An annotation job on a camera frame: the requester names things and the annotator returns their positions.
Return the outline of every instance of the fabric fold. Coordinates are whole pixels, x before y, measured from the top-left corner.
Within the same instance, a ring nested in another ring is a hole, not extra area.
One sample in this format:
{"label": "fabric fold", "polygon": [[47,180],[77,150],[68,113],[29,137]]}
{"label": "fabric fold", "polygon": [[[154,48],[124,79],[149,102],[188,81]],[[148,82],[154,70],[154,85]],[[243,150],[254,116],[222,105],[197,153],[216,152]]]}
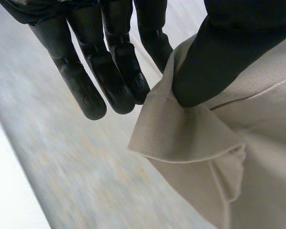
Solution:
{"label": "fabric fold", "polygon": [[146,98],[128,148],[148,158],[208,221],[229,228],[229,203],[240,194],[245,144],[203,104],[182,108],[172,92],[174,73],[194,39],[172,53],[163,79]]}

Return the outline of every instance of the robotic hand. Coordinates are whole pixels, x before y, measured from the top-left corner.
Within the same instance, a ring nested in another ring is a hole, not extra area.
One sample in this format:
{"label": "robotic hand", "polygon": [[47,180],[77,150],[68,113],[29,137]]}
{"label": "robotic hand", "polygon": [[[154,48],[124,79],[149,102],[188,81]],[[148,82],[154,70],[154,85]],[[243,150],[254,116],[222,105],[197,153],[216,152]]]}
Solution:
{"label": "robotic hand", "polygon": [[173,93],[183,107],[227,88],[286,39],[286,0],[204,0],[207,17],[178,72]]}
{"label": "robotic hand", "polygon": [[[127,114],[150,91],[130,43],[133,0],[0,0],[28,24],[48,50],[85,116],[98,120],[107,108],[84,70],[71,41],[70,24],[83,55],[115,112]],[[160,71],[172,52],[165,24],[167,0],[134,0],[141,41]],[[108,43],[104,43],[103,25]]]}

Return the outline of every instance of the beige garment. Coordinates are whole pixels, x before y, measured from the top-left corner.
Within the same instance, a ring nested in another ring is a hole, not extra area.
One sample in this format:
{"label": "beige garment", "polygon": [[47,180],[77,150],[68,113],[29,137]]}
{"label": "beige garment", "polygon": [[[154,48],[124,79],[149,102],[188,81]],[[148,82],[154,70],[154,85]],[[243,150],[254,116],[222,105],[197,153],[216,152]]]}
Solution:
{"label": "beige garment", "polygon": [[286,40],[218,96],[185,109],[172,81],[194,38],[148,94],[129,149],[217,228],[286,229]]}

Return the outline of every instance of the floor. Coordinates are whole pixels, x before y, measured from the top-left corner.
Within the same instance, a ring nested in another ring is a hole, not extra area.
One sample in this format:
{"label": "floor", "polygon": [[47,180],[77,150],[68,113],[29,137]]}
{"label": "floor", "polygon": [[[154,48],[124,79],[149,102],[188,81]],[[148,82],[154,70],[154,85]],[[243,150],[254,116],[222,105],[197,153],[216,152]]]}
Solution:
{"label": "floor", "polygon": [[[169,0],[164,31],[172,46],[205,16],[203,0]],[[135,14],[131,39],[154,86],[161,75],[139,41]],[[212,228],[126,149],[140,109],[86,119],[30,29],[0,6],[0,121],[52,229]]]}

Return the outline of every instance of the black finger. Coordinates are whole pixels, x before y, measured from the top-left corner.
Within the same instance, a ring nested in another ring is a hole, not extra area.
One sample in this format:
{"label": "black finger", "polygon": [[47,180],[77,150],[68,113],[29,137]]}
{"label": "black finger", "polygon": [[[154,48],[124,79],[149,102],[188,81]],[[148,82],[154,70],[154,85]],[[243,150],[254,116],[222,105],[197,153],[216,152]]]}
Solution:
{"label": "black finger", "polygon": [[173,49],[163,33],[167,0],[134,0],[142,44],[163,73]]}
{"label": "black finger", "polygon": [[127,114],[135,106],[132,92],[116,68],[104,43],[99,6],[88,6],[68,14],[86,61],[115,112]]}
{"label": "black finger", "polygon": [[205,3],[209,15],[174,76],[173,92],[184,107],[218,95],[249,65],[286,39],[286,1]]}
{"label": "black finger", "polygon": [[132,0],[101,1],[103,22],[109,50],[122,77],[132,91],[136,104],[143,104],[150,91],[130,43]]}
{"label": "black finger", "polygon": [[66,19],[55,17],[30,28],[48,50],[85,116],[91,120],[104,117],[106,104],[77,56]]}

